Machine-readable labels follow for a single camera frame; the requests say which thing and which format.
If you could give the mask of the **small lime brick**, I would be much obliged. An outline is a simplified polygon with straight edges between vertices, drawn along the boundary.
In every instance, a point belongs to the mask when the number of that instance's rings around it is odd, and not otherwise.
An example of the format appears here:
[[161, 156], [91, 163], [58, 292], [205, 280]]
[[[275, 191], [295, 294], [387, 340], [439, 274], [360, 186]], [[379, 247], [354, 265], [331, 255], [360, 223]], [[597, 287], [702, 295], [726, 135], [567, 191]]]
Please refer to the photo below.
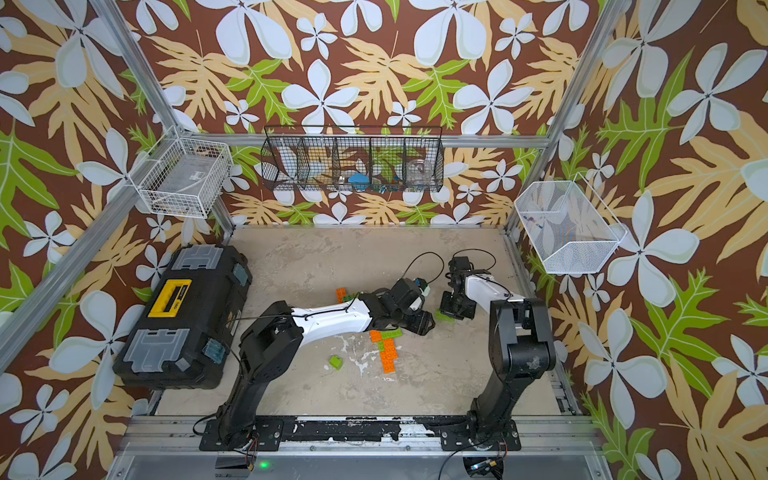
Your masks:
[[340, 370], [343, 367], [343, 360], [334, 355], [329, 359], [330, 366], [335, 370]]

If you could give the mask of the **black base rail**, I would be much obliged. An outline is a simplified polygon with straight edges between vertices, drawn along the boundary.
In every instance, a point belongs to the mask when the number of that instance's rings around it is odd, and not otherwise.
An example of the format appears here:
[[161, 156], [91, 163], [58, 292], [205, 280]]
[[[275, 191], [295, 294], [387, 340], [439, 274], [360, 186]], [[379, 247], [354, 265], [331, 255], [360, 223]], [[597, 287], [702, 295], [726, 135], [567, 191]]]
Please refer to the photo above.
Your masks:
[[288, 443], [368, 446], [434, 445], [440, 451], [519, 451], [512, 419], [482, 423], [470, 414], [424, 416], [258, 416], [248, 431], [260, 451], [279, 451]]

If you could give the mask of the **blue object in basket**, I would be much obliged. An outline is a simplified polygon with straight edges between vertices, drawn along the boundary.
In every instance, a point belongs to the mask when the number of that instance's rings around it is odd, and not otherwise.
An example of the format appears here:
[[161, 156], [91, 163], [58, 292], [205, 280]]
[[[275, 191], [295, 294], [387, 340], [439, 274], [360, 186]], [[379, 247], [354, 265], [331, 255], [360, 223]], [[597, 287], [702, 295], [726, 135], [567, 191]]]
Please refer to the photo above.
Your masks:
[[355, 173], [348, 178], [348, 185], [355, 191], [362, 192], [370, 187], [370, 179], [362, 173]]

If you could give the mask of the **black yellow toolbox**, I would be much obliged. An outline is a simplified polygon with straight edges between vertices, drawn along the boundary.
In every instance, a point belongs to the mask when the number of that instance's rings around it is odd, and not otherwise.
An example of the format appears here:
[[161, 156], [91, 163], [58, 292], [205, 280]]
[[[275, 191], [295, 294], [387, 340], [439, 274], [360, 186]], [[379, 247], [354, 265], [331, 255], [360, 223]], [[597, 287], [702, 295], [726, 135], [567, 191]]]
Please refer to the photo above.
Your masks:
[[114, 373], [128, 387], [216, 388], [252, 280], [247, 257], [233, 246], [176, 252], [117, 355]]

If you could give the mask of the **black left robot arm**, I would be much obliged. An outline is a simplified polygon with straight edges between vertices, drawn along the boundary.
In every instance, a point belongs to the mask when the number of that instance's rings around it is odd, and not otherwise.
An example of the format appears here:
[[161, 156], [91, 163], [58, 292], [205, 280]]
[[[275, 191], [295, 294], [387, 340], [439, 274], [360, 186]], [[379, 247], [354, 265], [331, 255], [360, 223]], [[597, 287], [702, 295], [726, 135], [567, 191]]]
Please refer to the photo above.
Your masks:
[[419, 336], [435, 326], [423, 309], [423, 278], [400, 278], [390, 288], [362, 292], [336, 305], [298, 308], [270, 305], [240, 337], [238, 376], [228, 399], [202, 435], [202, 450], [240, 450], [255, 436], [256, 411], [270, 382], [284, 374], [300, 348], [348, 333], [404, 329]]

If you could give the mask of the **white mesh basket right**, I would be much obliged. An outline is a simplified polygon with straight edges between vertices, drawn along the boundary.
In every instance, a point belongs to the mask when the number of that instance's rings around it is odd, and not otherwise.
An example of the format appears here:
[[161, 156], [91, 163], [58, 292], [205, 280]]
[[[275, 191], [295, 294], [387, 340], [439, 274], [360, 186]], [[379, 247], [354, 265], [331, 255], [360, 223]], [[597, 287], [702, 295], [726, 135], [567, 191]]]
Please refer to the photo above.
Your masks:
[[598, 192], [584, 181], [535, 181], [514, 205], [548, 274], [596, 274], [628, 234]]

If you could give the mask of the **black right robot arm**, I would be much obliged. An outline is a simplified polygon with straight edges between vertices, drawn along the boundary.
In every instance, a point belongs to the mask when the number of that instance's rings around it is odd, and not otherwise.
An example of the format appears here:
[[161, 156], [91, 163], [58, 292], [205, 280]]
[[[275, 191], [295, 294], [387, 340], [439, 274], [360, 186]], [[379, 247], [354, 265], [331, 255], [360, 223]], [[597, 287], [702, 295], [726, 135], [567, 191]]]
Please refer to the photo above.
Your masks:
[[466, 256], [455, 256], [447, 273], [450, 292], [439, 312], [461, 320], [481, 308], [489, 316], [488, 355], [492, 373], [465, 419], [442, 425], [445, 450], [521, 449], [512, 410], [524, 391], [556, 363], [551, 320], [546, 304], [513, 292]]

